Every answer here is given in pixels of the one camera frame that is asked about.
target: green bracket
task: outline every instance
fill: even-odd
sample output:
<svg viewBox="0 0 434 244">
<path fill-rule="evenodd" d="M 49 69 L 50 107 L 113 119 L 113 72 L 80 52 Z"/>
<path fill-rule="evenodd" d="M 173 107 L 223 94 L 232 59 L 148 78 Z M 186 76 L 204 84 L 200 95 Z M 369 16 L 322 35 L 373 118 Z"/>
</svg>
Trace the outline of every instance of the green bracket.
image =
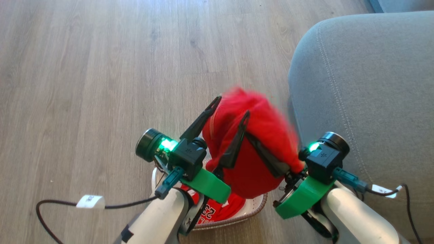
<svg viewBox="0 0 434 244">
<path fill-rule="evenodd" d="M 203 168 L 192 181 L 181 179 L 181 182 L 221 204 L 224 204 L 230 195 L 230 187 L 213 173 Z"/>
<path fill-rule="evenodd" d="M 308 176 L 292 195 L 277 206 L 275 210 L 283 219 L 301 215 L 321 200 L 334 183 L 335 181 L 325 185 Z"/>
</svg>

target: red cloth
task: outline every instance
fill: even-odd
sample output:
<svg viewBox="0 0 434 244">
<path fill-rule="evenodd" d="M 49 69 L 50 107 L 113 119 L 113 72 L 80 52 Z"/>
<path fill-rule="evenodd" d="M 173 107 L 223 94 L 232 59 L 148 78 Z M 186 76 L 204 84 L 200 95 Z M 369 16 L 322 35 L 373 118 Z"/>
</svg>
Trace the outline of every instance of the red cloth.
<svg viewBox="0 0 434 244">
<path fill-rule="evenodd" d="M 234 138 L 245 112 L 250 111 L 247 132 L 258 138 L 291 171 L 299 173 L 304 165 L 298 160 L 298 139 L 283 116 L 265 96 L 236 88 L 223 94 L 213 116 L 207 121 L 202 135 L 212 159 L 206 164 L 213 171 L 221 155 Z M 244 138 L 233 169 L 223 169 L 224 182 L 242 198 L 255 198 L 277 188 L 281 178 L 274 178 L 250 142 Z"/>
<path fill-rule="evenodd" d="M 182 185 L 181 189 L 185 190 L 193 198 L 195 204 L 199 201 L 199 194 L 190 189 L 186 185 Z M 243 206 L 246 200 L 237 196 L 236 194 L 230 194 L 225 204 L 220 204 L 212 199 L 208 200 L 205 210 L 197 220 L 198 224 L 207 224 L 216 221 L 226 220 L 234 216 Z"/>
</svg>

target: stitching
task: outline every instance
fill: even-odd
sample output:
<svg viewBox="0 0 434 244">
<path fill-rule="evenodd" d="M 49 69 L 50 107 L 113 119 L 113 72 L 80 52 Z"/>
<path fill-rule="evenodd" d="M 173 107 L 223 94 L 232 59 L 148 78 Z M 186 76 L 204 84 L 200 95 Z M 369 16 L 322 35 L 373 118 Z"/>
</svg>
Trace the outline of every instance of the stitching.
<svg viewBox="0 0 434 244">
<path fill-rule="evenodd" d="M 347 133 L 351 147 L 354 148 L 354 151 L 356 152 L 355 159 L 356 159 L 357 164 L 359 165 L 360 171 L 362 173 L 365 173 L 367 175 L 369 181 L 372 183 L 373 182 L 372 177 L 369 175 L 368 171 L 366 170 L 365 164 L 363 163 L 363 160 L 362 160 L 362 156 L 360 155 L 360 151 L 357 147 L 357 142 L 355 140 L 354 133 L 352 132 L 351 125 L 350 125 L 350 122 L 349 122 L 349 119 L 347 116 L 347 112 L 346 112 L 345 106 L 342 102 L 342 97 L 341 97 L 340 91 L 338 89 L 338 85 L 336 83 L 335 77 L 333 75 L 333 71 L 332 71 L 332 67 L 330 66 L 329 58 L 327 57 L 327 54 L 326 54 L 326 49 L 324 48 L 324 43 L 322 41 L 322 36 L 321 36 L 321 26 L 322 26 L 322 22 L 319 23 L 319 27 L 316 29 L 316 41 L 319 45 L 319 50 L 321 52 L 322 60 L 324 61 L 327 75 L 329 76 L 330 84 L 332 85 L 333 93 L 335 95 L 335 100 L 338 103 L 339 112 L 341 114 L 342 122 L 344 123 L 344 127 L 345 127 L 345 132 Z"/>
</svg>

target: green light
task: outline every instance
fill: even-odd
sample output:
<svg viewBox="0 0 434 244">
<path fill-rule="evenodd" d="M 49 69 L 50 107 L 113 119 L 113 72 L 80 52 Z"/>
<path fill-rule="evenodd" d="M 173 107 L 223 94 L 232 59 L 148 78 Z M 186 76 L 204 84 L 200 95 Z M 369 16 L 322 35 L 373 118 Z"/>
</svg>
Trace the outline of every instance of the green light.
<svg viewBox="0 0 434 244">
<path fill-rule="evenodd" d="M 310 145 L 310 147 L 309 147 L 309 151 L 310 151 L 310 152 L 313 152 L 313 151 L 315 151 L 318 147 L 319 147 L 319 143 L 316 142 L 316 143 Z"/>
<path fill-rule="evenodd" d="M 168 149 L 169 151 L 172 151 L 176 145 L 178 145 L 178 142 L 176 142 L 175 140 L 169 141 L 167 139 L 164 139 L 160 144 L 160 146 L 163 146 L 164 148 Z"/>
</svg>

